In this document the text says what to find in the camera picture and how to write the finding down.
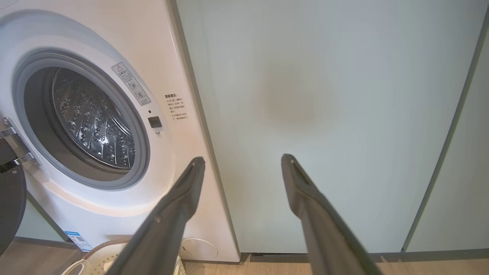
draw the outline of baseboard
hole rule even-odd
[[[74,250],[78,249],[78,246],[76,246],[72,242],[59,242],[59,241],[40,240],[40,239],[32,239],[32,238],[24,238],[24,237],[14,237],[12,242],[74,249]]]
[[[372,253],[376,263],[387,262],[425,262],[489,258],[489,249]],[[265,263],[309,263],[307,254],[251,253],[250,262]]]

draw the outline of laundry basket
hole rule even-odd
[[[78,275],[104,275],[128,242],[129,239],[105,242],[88,252],[81,260],[70,265],[62,275],[76,274],[72,271],[78,266],[81,266]],[[179,256],[177,256],[173,275],[185,275],[185,269]]]

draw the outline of cabinet door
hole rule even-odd
[[[241,252],[306,252],[283,153],[369,252],[399,252],[487,1],[177,3]]]
[[[407,251],[489,248],[489,36]]]

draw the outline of white washing machine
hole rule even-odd
[[[165,0],[0,1],[1,115],[35,157],[27,189],[85,251],[133,234],[203,156],[183,257],[240,259],[178,24]]]

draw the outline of label sticker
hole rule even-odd
[[[176,93],[166,94],[165,98],[173,120],[188,119],[183,98],[178,97]]]
[[[139,82],[122,62],[112,67],[112,70],[117,73],[122,81],[124,81],[127,88],[133,92],[133,95],[139,101],[139,104],[144,105],[151,102]]]
[[[65,231],[66,235],[77,245],[81,251],[90,252],[92,246],[87,243],[87,241],[78,234],[78,232]]]

